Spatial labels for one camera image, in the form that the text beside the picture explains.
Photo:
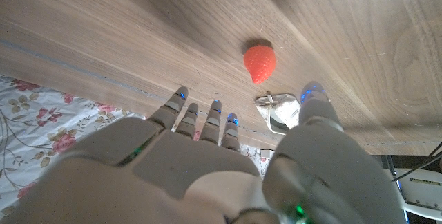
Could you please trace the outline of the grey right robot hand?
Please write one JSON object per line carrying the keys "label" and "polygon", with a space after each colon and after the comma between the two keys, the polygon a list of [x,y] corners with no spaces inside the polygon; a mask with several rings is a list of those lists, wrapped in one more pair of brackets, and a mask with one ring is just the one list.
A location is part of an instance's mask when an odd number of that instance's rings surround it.
{"label": "grey right robot hand", "polygon": [[238,119],[214,101],[199,139],[179,88],[65,151],[3,223],[404,223],[396,184],[340,125],[318,82],[265,173],[240,153]]}

